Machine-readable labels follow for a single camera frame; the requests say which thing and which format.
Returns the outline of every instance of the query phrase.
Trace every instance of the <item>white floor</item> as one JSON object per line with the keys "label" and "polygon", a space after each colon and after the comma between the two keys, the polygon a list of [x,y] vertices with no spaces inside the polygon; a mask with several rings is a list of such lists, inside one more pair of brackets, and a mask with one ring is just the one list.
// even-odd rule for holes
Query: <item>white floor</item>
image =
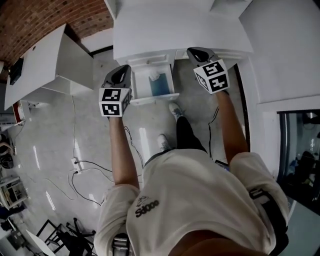
{"label": "white floor", "polygon": [[[107,118],[101,117],[98,91],[105,75],[116,66],[112,51],[94,56],[95,90],[73,97],[75,133],[71,96],[62,94],[52,105],[31,110],[31,119],[26,122],[15,142],[17,156],[14,158],[14,171],[21,177],[29,195],[29,200],[26,201],[27,210],[21,214],[22,219],[19,221],[21,229],[27,228],[36,234],[47,219],[57,225],[65,225],[66,222],[72,222],[74,217],[80,220],[87,231],[96,229],[100,207],[76,196],[68,184],[67,176],[73,169],[71,158],[74,142],[76,157],[95,162],[107,169],[111,168],[109,122]],[[191,123],[194,134],[208,149],[208,123],[217,107],[216,99],[198,84],[188,60],[176,61],[173,76],[175,86],[180,92],[177,102]],[[229,70],[229,77],[230,96],[244,129],[242,103],[233,68]],[[159,134],[165,133],[172,145],[175,145],[175,120],[169,112],[167,102],[129,105],[123,121],[130,129],[133,143],[144,162],[160,151],[156,141]],[[15,127],[9,132],[14,138],[20,129]],[[225,162],[219,118],[212,124],[211,130],[213,159]],[[138,173],[141,173],[140,159],[135,150],[131,150]],[[96,166],[84,163],[83,167]],[[112,179],[110,172],[101,170]],[[113,185],[98,170],[88,170],[75,175],[73,181],[84,197],[98,202],[101,201],[104,191]]]}

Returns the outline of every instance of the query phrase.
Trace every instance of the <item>white cloth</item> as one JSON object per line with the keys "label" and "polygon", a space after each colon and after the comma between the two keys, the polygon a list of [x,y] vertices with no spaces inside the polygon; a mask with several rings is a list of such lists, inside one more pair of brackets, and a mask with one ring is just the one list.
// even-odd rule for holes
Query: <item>white cloth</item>
{"label": "white cloth", "polygon": [[140,192],[116,185],[101,206],[94,246],[98,256],[112,255],[112,242],[126,227],[136,256],[168,255],[195,230],[210,230],[241,246],[270,253],[275,244],[248,190],[263,188],[288,222],[287,198],[259,155],[240,153],[230,172],[197,149],[175,149],[152,160]]}

